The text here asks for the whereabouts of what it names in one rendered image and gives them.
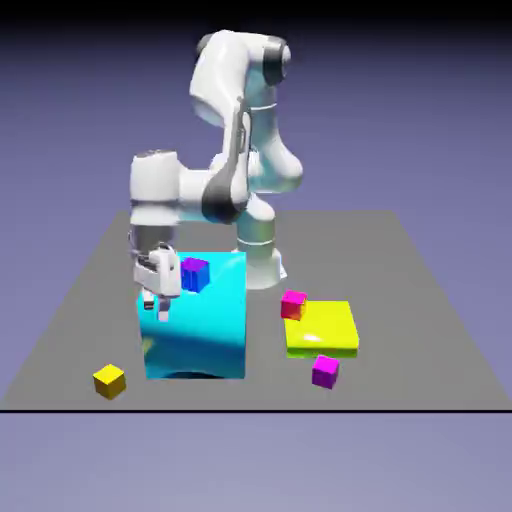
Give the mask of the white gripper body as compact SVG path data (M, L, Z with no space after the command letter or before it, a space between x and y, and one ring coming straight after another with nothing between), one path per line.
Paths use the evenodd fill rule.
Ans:
M179 255L168 244L159 244L148 254L135 258L134 281L154 295L177 298L181 294Z

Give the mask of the small blue cube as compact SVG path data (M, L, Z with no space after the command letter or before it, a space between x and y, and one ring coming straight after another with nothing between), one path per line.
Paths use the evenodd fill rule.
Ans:
M210 265L206 260L187 257L181 262L181 283L184 290L200 293L210 283Z

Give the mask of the small yellow cube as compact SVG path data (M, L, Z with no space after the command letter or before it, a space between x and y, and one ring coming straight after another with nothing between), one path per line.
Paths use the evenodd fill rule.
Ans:
M116 398L126 389L124 371L113 364L94 372L93 383L95 391L108 400Z

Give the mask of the small pink cube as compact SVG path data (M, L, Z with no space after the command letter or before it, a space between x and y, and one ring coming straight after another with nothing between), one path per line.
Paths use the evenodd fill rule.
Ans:
M305 313L307 300L307 293L287 289L281 298L281 318L300 321Z

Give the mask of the small magenta cube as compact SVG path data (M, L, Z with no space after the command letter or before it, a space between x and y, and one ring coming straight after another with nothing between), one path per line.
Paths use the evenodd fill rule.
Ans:
M332 389L337 382L340 362L337 359L318 355L312 367L312 384Z

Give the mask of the large cyan box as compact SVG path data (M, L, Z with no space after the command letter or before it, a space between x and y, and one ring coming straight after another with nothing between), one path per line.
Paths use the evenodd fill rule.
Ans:
M198 293L184 290L171 301L166 321L156 308L137 312L146 377L182 374L245 377L246 256L235 252L183 252L209 262L210 282Z

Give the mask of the large yellow box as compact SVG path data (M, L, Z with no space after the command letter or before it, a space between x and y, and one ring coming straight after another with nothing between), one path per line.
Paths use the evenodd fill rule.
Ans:
M352 358L359 334L348 301L309 301L300 320L284 319L286 354L291 358Z

